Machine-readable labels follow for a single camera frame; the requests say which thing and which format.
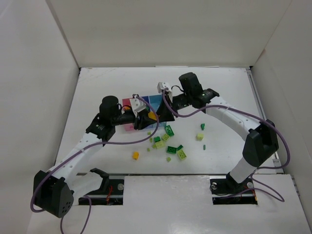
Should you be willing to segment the dark green lego plate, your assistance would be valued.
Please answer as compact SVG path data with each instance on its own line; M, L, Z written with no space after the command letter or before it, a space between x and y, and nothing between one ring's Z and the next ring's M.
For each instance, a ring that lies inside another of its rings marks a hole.
M165 126L165 132L170 137L175 135L170 125Z

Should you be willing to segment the light green square lego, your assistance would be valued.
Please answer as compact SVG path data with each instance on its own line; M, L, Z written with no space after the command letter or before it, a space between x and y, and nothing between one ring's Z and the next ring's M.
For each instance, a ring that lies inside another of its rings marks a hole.
M167 141L170 138L170 136L168 134L164 134L164 135L162 135L161 138L163 141Z

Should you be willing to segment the dark green 2x2 lego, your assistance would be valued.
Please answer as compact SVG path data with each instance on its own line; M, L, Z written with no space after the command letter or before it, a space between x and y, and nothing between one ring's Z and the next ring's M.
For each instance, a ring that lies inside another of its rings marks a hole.
M166 153L175 155L176 152L177 152L177 148L176 147L172 147L172 146L168 146L167 147Z

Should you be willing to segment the lime 2x2 lego brick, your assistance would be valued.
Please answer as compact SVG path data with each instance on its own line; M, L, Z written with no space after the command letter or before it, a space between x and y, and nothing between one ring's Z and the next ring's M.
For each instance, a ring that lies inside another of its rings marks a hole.
M185 160L187 158L187 155L185 154L185 152L182 149L178 150L176 153L178 155L178 158L181 161L183 161L183 160Z

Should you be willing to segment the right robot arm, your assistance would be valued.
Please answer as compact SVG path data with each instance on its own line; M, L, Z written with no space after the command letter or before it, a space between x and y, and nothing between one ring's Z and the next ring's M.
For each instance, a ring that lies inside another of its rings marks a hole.
M225 184L235 189L278 150L274 123L235 110L218 92L210 88L203 89L196 74L192 72L181 75L179 81L182 94L175 97L169 84L160 82L157 85L158 92L163 95L161 107L166 112L176 117L178 110L192 106L220 120L244 140L242 159L225 179Z

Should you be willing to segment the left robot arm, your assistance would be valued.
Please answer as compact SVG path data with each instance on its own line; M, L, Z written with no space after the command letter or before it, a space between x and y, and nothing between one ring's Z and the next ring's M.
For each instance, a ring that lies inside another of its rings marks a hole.
M116 126L132 123L136 130L141 130L160 123L158 114L145 99L135 96L130 101L130 107L122 110L117 97L102 99L98 114L71 152L47 172L39 171L35 175L32 212L46 211L63 218L81 197L108 186L109 175L100 169L91 169L82 177L77 174L105 145L119 145L111 141Z

